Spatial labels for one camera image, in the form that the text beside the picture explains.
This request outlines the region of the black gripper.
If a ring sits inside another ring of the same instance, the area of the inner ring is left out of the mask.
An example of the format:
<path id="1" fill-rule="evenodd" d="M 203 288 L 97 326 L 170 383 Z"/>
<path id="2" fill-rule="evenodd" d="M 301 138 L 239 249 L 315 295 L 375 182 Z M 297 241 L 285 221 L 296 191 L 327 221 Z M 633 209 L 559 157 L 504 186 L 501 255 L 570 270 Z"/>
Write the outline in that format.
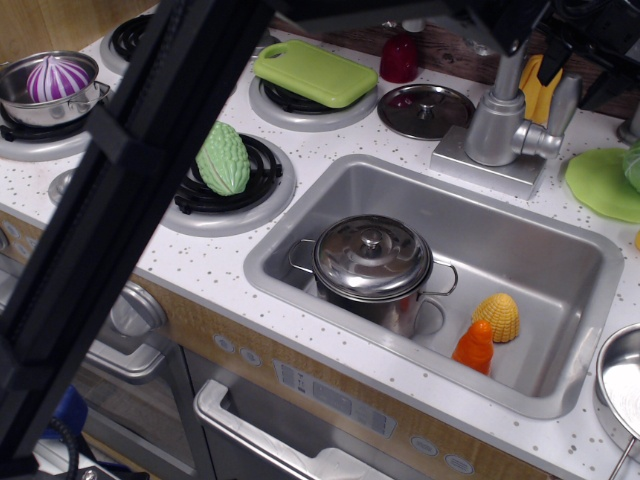
<path id="1" fill-rule="evenodd" d="M 605 70 L 588 87 L 579 108 L 595 111 L 639 85 L 637 1 L 553 1 L 542 20 L 546 50 L 537 74 L 549 85 L 571 55 Z"/>

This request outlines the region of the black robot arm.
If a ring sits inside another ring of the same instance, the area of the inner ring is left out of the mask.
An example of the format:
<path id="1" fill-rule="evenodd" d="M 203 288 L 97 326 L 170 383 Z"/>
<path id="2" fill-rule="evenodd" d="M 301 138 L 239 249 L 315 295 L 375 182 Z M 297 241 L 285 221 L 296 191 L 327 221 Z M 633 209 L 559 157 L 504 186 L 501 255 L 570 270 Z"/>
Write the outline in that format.
<path id="1" fill-rule="evenodd" d="M 518 53 L 545 1 L 164 1 L 1 319 L 1 470 L 33 451 L 271 18 L 313 33 L 444 17 Z"/>

